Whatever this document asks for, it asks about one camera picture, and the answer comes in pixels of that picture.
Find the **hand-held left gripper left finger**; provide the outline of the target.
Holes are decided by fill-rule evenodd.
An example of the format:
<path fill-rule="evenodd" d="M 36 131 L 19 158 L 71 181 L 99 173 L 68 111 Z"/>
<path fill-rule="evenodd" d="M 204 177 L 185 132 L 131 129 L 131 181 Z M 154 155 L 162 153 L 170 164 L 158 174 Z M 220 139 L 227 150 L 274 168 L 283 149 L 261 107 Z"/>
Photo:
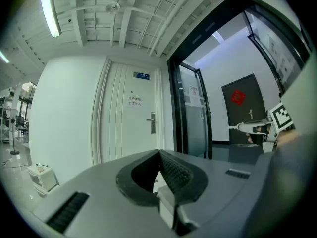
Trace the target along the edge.
<path fill-rule="evenodd" d="M 138 206 L 159 206 L 153 194 L 154 183 L 160 171 L 158 149 L 144 152 L 143 156 L 123 166 L 116 175 L 118 190 Z"/>

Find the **person's right hand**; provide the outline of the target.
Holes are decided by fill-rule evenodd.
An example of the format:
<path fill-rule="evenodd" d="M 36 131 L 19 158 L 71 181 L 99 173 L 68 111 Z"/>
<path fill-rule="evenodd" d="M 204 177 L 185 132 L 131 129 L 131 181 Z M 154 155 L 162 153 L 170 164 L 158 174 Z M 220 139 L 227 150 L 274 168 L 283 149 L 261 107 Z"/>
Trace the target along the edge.
<path fill-rule="evenodd" d="M 269 128 L 267 125 L 258 126 L 257 127 L 257 134 L 246 133 L 246 136 L 247 136 L 248 142 L 250 144 L 262 146 L 263 139 L 267 138 L 268 132 L 269 132 Z"/>

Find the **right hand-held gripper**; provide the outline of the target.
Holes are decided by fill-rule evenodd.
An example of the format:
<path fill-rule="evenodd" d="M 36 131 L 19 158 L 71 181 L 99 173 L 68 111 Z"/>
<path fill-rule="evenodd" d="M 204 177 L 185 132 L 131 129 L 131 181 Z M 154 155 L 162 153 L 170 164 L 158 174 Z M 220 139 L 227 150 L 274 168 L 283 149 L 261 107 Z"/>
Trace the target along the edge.
<path fill-rule="evenodd" d="M 262 126 L 264 134 L 262 144 L 264 153 L 272 152 L 275 148 L 296 138 L 293 121 L 282 102 L 271 110 L 267 110 L 265 121 L 239 123 L 237 130 L 244 133 L 257 133 L 258 126 Z"/>

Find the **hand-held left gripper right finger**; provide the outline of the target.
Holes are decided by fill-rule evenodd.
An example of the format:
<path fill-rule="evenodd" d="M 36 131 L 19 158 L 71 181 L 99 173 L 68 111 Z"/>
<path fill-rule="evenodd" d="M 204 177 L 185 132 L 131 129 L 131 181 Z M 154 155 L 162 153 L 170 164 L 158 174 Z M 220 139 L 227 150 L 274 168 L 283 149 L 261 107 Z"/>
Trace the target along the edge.
<path fill-rule="evenodd" d="M 208 185 L 206 173 L 199 167 L 168 153 L 159 151 L 159 171 L 174 196 L 172 229 L 183 236 L 198 228 L 188 220 L 181 206 L 196 202 Z"/>

